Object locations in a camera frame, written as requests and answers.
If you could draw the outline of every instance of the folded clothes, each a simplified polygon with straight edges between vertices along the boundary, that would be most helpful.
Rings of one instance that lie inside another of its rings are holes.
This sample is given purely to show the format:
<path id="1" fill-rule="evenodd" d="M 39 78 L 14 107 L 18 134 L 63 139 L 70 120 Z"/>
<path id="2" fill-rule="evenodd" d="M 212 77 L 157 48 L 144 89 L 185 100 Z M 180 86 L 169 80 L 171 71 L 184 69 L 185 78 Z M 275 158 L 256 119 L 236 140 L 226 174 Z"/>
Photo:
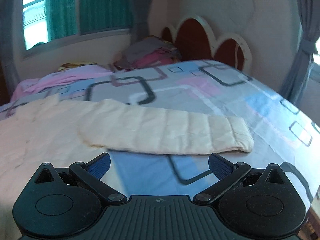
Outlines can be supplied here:
<path id="1" fill-rule="evenodd" d="M 124 51 L 124 56 L 114 63 L 118 70 L 134 70 L 180 61 L 179 50 L 172 43 L 150 36 L 131 45 Z"/>

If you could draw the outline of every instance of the black mount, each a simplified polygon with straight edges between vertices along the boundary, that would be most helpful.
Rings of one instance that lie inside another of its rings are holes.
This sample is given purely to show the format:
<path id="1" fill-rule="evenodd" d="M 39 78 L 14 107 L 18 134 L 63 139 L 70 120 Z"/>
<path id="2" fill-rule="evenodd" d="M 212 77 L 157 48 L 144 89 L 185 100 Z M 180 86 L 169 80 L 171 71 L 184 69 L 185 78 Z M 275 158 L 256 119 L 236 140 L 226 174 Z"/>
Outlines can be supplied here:
<path id="1" fill-rule="evenodd" d="M 220 181 L 192 201 L 188 196 L 128 200 L 100 181 L 109 168 L 108 153 L 69 168 L 41 164 L 12 210 L 22 238 L 139 239 L 145 228 L 146 238 L 141 239 L 207 239 L 214 237 L 214 226 L 224 232 L 221 239 L 295 239 L 292 235 L 306 215 L 304 203 L 277 164 L 252 169 L 212 154 L 209 168 Z"/>

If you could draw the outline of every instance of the gray curtain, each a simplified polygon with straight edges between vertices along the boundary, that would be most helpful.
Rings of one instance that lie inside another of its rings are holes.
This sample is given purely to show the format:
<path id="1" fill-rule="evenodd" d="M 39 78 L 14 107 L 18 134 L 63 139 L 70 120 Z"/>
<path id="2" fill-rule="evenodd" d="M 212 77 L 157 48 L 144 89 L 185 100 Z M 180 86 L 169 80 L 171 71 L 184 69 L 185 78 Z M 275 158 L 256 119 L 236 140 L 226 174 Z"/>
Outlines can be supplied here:
<path id="1" fill-rule="evenodd" d="M 149 35 L 148 16 L 152 0 L 129 0 L 134 24 L 131 30 L 131 43 L 142 40 Z"/>
<path id="2" fill-rule="evenodd" d="M 297 0 L 302 25 L 302 39 L 292 67 L 279 94 L 298 106 L 306 88 L 316 41 L 320 36 L 320 0 Z"/>
<path id="3" fill-rule="evenodd" d="M 0 60 L 10 96 L 20 82 L 13 62 L 12 8 L 13 0 L 0 0 Z"/>

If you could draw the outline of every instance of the curtain tie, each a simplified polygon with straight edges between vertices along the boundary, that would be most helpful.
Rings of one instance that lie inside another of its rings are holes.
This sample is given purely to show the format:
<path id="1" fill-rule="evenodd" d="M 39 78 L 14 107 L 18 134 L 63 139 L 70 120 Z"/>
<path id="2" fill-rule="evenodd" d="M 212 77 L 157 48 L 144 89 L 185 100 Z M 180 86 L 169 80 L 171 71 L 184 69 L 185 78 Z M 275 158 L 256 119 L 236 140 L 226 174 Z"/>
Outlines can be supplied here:
<path id="1" fill-rule="evenodd" d="M 306 39 L 301 40 L 299 50 L 302 50 L 307 54 L 318 54 L 316 43 L 313 41 L 308 41 Z"/>

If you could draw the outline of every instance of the blue mesh pad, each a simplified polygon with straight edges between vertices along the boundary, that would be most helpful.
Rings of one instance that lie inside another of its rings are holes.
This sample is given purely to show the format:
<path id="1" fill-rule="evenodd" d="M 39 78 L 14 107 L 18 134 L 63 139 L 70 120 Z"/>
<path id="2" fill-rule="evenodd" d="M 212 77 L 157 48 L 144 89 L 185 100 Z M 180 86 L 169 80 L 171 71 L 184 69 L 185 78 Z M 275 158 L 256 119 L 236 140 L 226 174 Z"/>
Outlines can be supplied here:
<path id="1" fill-rule="evenodd" d="M 209 169 L 220 180 L 232 172 L 232 167 L 217 158 L 215 155 L 210 155 L 209 157 Z"/>
<path id="2" fill-rule="evenodd" d="M 96 177 L 101 179 L 104 174 L 110 169 L 110 156 L 107 154 L 101 159 L 97 160 L 95 163 L 88 167 L 88 172 Z"/>

